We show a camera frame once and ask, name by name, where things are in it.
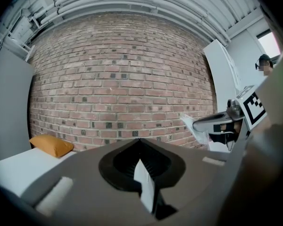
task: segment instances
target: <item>ceiling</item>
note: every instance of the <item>ceiling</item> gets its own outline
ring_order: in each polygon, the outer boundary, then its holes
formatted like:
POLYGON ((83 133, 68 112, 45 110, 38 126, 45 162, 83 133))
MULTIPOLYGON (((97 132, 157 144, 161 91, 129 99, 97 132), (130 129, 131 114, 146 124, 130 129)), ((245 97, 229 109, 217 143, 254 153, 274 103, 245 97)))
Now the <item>ceiling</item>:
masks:
POLYGON ((106 11, 161 17, 224 46, 262 18, 257 0, 13 0, 0 19, 0 39, 12 32, 10 36, 27 43, 65 21, 106 11))

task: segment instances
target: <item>yellow cushion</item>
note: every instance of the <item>yellow cushion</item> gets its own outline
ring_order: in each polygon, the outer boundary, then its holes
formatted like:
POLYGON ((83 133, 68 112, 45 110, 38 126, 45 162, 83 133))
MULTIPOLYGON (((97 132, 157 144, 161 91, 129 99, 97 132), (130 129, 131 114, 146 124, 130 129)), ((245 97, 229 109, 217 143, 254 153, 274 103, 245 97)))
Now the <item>yellow cushion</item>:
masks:
POLYGON ((29 141, 35 147, 55 157, 61 157, 74 148, 71 143, 46 134, 35 136, 29 141))

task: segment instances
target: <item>black cap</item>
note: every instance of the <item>black cap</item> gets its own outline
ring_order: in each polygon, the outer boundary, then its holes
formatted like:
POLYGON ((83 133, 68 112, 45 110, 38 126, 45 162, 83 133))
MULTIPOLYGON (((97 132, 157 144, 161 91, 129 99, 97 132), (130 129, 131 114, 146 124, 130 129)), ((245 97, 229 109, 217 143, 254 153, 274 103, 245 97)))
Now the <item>black cap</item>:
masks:
POLYGON ((259 62, 262 61, 262 60, 270 60, 270 57, 266 54, 263 54, 263 55, 260 56, 259 62))

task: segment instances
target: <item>white strip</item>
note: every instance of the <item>white strip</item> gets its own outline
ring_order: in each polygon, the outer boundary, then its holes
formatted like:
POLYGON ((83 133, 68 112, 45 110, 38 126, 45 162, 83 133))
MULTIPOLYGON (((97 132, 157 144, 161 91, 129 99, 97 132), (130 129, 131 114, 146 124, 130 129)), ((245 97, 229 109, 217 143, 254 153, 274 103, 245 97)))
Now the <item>white strip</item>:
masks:
POLYGON ((50 217, 63 201, 73 184, 71 178, 62 177, 56 186, 54 186, 53 189, 37 204, 35 209, 39 213, 50 217))
POLYGON ((224 161, 215 160, 213 158, 209 158, 209 157, 206 157, 206 156, 202 159, 202 161, 207 162, 207 163, 211 163, 211 164, 214 164, 214 165, 220 166, 220 167, 224 166, 224 164, 225 164, 224 161))

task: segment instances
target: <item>orange pillow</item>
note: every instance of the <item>orange pillow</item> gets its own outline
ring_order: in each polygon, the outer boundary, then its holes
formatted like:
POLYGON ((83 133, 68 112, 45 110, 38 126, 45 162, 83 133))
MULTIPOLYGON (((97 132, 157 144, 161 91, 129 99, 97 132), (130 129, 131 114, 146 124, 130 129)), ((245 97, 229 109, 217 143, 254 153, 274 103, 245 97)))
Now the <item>orange pillow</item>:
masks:
POLYGON ((35 136, 29 142, 55 157, 61 157, 74 148, 74 145, 71 143, 46 134, 35 136))

